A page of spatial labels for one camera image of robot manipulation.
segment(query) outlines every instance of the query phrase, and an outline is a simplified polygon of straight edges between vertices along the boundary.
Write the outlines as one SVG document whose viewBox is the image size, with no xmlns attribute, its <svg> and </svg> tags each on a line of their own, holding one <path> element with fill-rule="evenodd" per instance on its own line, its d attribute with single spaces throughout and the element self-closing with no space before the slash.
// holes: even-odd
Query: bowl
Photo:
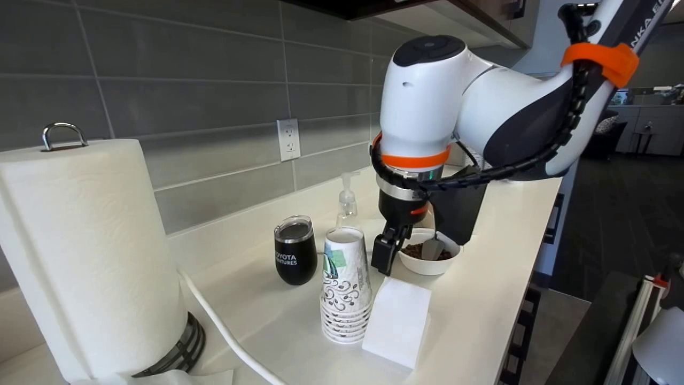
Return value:
<svg viewBox="0 0 684 385">
<path fill-rule="evenodd" d="M 444 250 L 450 255 L 449 259 L 425 261 L 425 259 L 416 259 L 416 256 L 410 256 L 410 255 L 404 251 L 405 246 L 423 244 L 433 234 L 435 234 L 435 239 L 442 242 Z M 414 273 L 422 273 L 422 276 L 440 276 L 440 273 L 444 273 L 449 268 L 449 264 L 454 262 L 457 250 L 460 250 L 457 244 L 450 236 L 447 236 L 444 233 L 433 230 L 433 228 L 412 228 L 412 234 L 410 234 L 410 239 L 404 242 L 404 248 L 398 251 L 402 264 L 405 264 L 405 268 L 410 268 Z"/>
</svg>

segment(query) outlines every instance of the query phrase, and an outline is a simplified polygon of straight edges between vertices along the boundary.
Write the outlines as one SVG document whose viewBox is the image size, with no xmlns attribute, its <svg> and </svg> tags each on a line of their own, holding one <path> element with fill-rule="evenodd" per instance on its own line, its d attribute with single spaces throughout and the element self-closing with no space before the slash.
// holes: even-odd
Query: white cable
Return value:
<svg viewBox="0 0 684 385">
<path fill-rule="evenodd" d="M 216 324 L 218 333 L 226 339 L 226 344 L 236 351 L 236 354 L 247 363 L 259 376 L 262 376 L 268 382 L 271 385 L 284 385 L 277 376 L 274 376 L 268 368 L 262 368 L 259 360 L 255 360 L 238 342 L 236 337 L 228 333 L 228 328 L 223 324 L 223 320 L 218 318 L 218 313 L 212 310 L 212 305 L 208 303 L 208 299 L 198 292 L 198 289 L 194 286 L 194 282 L 189 278 L 189 273 L 179 271 L 181 278 L 186 279 L 190 292 L 194 294 L 194 299 L 200 303 L 200 307 L 208 311 L 208 317 L 212 318 L 212 322 Z"/>
</svg>

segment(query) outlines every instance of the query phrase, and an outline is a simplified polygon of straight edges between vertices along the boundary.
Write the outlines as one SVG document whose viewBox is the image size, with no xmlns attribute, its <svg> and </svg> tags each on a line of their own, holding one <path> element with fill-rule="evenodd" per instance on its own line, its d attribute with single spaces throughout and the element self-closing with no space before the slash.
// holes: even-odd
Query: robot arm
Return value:
<svg viewBox="0 0 684 385">
<path fill-rule="evenodd" d="M 480 60 L 454 36 L 404 43 L 384 74 L 382 135 L 371 144 L 387 217 L 371 264 L 392 271 L 395 250 L 435 189 L 566 171 L 616 86 L 629 80 L 620 70 L 634 67 L 637 52 L 668 8 L 672 0 L 603 0 L 583 22 L 579 5 L 562 5 L 573 46 L 551 78 Z M 454 138 L 480 153 L 490 168 L 440 176 Z"/>
</svg>

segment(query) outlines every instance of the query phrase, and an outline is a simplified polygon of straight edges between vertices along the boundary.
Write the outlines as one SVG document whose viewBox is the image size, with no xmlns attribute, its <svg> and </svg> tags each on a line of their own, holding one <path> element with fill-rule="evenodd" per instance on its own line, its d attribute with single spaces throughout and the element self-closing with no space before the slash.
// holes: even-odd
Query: gray tile backsplash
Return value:
<svg viewBox="0 0 684 385">
<path fill-rule="evenodd" d="M 179 230 L 365 167 L 387 60 L 410 36 L 279 0 L 4 0 L 0 150 L 54 119 L 137 137 Z M 300 119 L 301 157 L 279 160 L 279 117 Z"/>
</svg>

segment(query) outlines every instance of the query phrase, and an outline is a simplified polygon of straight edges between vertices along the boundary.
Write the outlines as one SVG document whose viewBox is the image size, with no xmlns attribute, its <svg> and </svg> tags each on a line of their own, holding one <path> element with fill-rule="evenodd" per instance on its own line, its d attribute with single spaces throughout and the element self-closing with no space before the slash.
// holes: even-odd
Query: paper towel holder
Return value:
<svg viewBox="0 0 684 385">
<path fill-rule="evenodd" d="M 52 133 L 54 129 L 69 129 L 73 135 L 76 135 L 76 142 L 69 140 L 69 142 L 61 142 L 61 144 L 54 144 L 52 140 Z M 76 124 L 71 124 L 71 122 L 52 122 L 43 128 L 43 150 L 41 151 L 57 151 L 57 150 L 71 150 L 71 148 L 85 148 L 87 140 L 84 137 L 84 133 L 80 129 Z"/>
</svg>

